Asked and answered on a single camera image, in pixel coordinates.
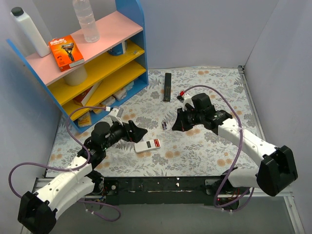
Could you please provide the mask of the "red white remote control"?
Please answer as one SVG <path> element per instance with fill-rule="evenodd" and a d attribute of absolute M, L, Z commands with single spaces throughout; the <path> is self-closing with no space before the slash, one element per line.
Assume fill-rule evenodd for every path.
<path fill-rule="evenodd" d="M 156 150 L 156 149 L 159 149 L 159 148 L 155 148 L 154 139 L 147 140 L 147 141 L 141 141 L 141 142 L 138 142 L 138 143 L 134 144 L 134 150 L 138 154 L 139 153 L 143 153 L 143 152 L 147 152 L 147 151 Z"/>

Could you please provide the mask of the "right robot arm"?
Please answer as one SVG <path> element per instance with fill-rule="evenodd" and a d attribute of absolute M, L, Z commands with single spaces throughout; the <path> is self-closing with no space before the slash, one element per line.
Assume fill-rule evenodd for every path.
<path fill-rule="evenodd" d="M 210 186 L 214 194 L 217 191 L 231 194 L 244 187 L 259 188 L 269 196 L 276 196 L 297 180 L 297 168 L 289 147 L 277 147 L 244 130 L 231 114 L 216 110 L 205 93 L 192 97 L 181 92 L 177 98 L 183 106 L 177 110 L 173 131 L 185 132 L 196 125 L 203 125 L 237 146 L 257 165 L 256 169 L 241 169 L 236 165 L 228 169 L 219 181 Z"/>

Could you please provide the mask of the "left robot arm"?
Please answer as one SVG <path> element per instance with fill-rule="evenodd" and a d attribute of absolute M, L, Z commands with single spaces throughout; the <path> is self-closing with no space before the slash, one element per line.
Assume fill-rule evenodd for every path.
<path fill-rule="evenodd" d="M 87 194 L 103 191 L 101 174 L 95 168 L 105 159 L 106 150 L 120 140 L 138 143 L 147 132 L 131 120 L 115 121 L 112 125 L 97 123 L 65 172 L 36 192 L 26 192 L 21 197 L 18 222 L 33 234 L 50 233 L 58 218 L 74 203 Z"/>

